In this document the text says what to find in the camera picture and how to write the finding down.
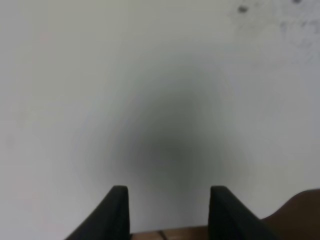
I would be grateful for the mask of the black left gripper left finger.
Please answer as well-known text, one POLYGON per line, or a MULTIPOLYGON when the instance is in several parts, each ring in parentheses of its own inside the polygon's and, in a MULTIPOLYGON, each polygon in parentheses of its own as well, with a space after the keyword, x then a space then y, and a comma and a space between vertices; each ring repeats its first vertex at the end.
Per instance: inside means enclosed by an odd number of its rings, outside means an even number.
POLYGON ((129 190, 111 188, 97 208, 68 237, 68 240, 129 240, 129 190))

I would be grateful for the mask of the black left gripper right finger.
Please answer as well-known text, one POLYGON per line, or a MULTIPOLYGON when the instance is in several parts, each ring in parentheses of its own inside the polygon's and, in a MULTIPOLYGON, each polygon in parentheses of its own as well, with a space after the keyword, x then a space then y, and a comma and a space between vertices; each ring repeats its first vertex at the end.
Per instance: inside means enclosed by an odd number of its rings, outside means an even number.
POLYGON ((276 240, 276 235, 227 187, 210 188, 208 213, 210 240, 276 240))

